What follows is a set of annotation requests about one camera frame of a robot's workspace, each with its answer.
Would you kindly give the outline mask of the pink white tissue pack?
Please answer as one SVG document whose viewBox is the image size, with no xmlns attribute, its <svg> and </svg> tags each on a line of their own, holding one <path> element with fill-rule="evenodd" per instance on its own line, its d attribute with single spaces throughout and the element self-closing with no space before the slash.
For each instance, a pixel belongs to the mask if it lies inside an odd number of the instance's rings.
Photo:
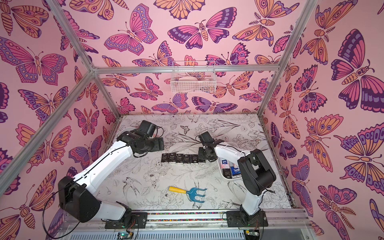
<svg viewBox="0 0 384 240">
<path fill-rule="evenodd" d="M 230 169 L 230 164 L 227 160 L 220 160 L 219 163 L 221 169 Z"/>
</svg>

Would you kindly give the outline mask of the blue tissue pack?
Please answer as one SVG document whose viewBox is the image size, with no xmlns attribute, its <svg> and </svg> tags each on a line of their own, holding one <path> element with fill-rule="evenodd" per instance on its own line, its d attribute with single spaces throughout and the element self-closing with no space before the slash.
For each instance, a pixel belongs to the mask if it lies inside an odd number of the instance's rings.
<svg viewBox="0 0 384 240">
<path fill-rule="evenodd" d="M 240 178 L 242 176 L 240 168 L 237 168 L 237 167 L 231 167 L 231 174 L 233 179 Z"/>
</svg>

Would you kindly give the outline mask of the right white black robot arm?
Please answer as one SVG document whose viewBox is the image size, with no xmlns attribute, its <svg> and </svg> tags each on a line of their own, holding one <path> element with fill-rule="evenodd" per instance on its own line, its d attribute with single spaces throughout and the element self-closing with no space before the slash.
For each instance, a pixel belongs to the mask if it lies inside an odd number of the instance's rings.
<svg viewBox="0 0 384 240">
<path fill-rule="evenodd" d="M 223 140 L 214 140 L 209 132 L 197 136 L 197 139 L 202 144 L 202 147 L 199 148 L 199 155 L 204 160 L 227 160 L 239 167 L 247 189 L 240 211 L 246 217 L 258 214 L 265 193 L 275 193 L 270 188 L 277 179 L 264 153 L 259 149 L 242 150 Z"/>
</svg>

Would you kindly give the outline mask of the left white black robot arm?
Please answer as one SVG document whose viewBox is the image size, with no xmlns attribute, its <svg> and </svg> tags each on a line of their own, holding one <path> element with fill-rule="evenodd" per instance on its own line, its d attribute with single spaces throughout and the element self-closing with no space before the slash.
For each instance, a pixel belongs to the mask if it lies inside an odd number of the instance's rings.
<svg viewBox="0 0 384 240">
<path fill-rule="evenodd" d="M 123 161 L 140 158 L 164 150 L 164 140 L 158 136 L 159 127 L 142 121 L 137 129 L 122 132 L 111 147 L 90 166 L 74 177 L 64 177 L 58 183 L 59 207 L 80 223 L 101 219 L 114 227 L 127 227 L 133 217 L 125 204 L 97 199 L 96 191 L 103 181 Z"/>
</svg>

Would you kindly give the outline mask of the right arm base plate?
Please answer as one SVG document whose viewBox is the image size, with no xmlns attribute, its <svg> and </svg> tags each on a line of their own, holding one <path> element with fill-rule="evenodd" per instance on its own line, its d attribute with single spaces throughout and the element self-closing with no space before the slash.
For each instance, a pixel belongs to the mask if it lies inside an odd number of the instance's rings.
<svg viewBox="0 0 384 240">
<path fill-rule="evenodd" d="M 226 219 L 228 227 L 258 228 L 269 226 L 266 213 L 263 210 L 259 210 L 254 215 L 248 215 L 245 211 L 227 211 Z"/>
</svg>

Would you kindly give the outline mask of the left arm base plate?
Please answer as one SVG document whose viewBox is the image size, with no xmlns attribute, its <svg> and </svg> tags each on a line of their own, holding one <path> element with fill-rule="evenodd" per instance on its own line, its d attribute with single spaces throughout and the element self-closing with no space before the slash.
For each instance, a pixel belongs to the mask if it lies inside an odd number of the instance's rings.
<svg viewBox="0 0 384 240">
<path fill-rule="evenodd" d="M 118 221 L 106 221 L 105 229 L 144 229 L 148 220 L 148 213 L 128 213 Z"/>
</svg>

